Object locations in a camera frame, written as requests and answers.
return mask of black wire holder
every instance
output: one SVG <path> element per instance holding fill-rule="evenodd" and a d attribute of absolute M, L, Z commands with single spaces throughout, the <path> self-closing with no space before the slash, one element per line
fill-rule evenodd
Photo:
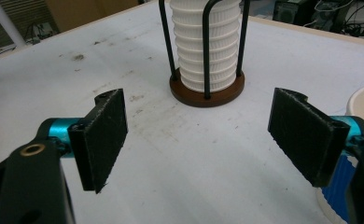
<path fill-rule="evenodd" d="M 204 99 L 211 99 L 211 91 L 210 91 L 210 59 L 209 59 L 209 14 L 213 8 L 213 6 L 222 0 L 209 0 L 205 5 L 203 11 L 203 68 L 204 68 Z M 236 76 L 240 77 L 243 67 L 243 58 L 244 58 L 244 49 L 245 49 L 245 37 L 246 37 L 246 26 L 248 23 L 248 14 L 249 14 L 249 4 L 250 1 L 247 0 L 244 3 L 243 8 L 243 20 L 241 25 L 241 33 L 240 33 L 240 46 L 238 49 L 238 61 L 236 68 Z M 168 60 L 170 62 L 171 68 L 171 80 L 178 81 L 178 76 L 175 71 L 175 62 L 173 55 L 173 48 L 171 46 L 170 32 L 168 29 L 167 16 L 165 12 L 164 0 L 159 0 L 159 8 L 161 13 L 161 23 L 162 30 L 164 31 L 164 39 L 165 45 L 168 53 Z"/>

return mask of stack of white cups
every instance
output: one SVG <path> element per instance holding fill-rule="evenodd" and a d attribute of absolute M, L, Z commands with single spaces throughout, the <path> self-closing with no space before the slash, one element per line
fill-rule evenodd
<path fill-rule="evenodd" d="M 203 10 L 208 0 L 171 0 L 182 83 L 204 92 Z M 209 16 L 210 90 L 222 91 L 235 80 L 240 0 L 217 3 Z"/>

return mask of textured rubber pad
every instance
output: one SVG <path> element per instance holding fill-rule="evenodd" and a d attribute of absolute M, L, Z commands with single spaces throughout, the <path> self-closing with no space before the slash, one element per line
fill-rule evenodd
<path fill-rule="evenodd" d="M 314 187 L 328 185 L 349 129 L 307 103 L 305 95 L 275 89 L 268 131 Z"/>
<path fill-rule="evenodd" d="M 123 90 L 95 98 L 95 108 L 68 129 L 84 190 L 100 192 L 123 147 L 128 128 Z"/>

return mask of white table surface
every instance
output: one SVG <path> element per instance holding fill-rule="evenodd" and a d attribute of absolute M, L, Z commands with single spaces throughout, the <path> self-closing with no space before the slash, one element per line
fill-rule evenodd
<path fill-rule="evenodd" d="M 248 23 L 244 91 L 215 108 L 171 94 L 157 3 L 0 57 L 0 161 L 43 120 L 84 117 L 94 96 L 123 88 L 130 132 L 102 193 L 62 159 L 77 223 L 328 223 L 267 132 L 273 89 L 342 115 L 364 86 L 364 44 L 265 23 Z"/>

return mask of wooden round base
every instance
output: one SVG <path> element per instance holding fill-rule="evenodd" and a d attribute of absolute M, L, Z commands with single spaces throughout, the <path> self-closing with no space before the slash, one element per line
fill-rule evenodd
<path fill-rule="evenodd" d="M 197 92 L 189 90 L 181 81 L 181 74 L 179 68 L 175 71 L 177 81 L 170 78 L 170 87 L 173 96 L 185 105 L 191 105 L 196 107 L 214 107 L 218 105 L 224 105 L 240 95 L 244 89 L 245 75 L 241 72 L 241 75 L 235 79 L 233 84 L 223 91 L 211 92 L 211 98 L 205 99 L 203 92 Z"/>

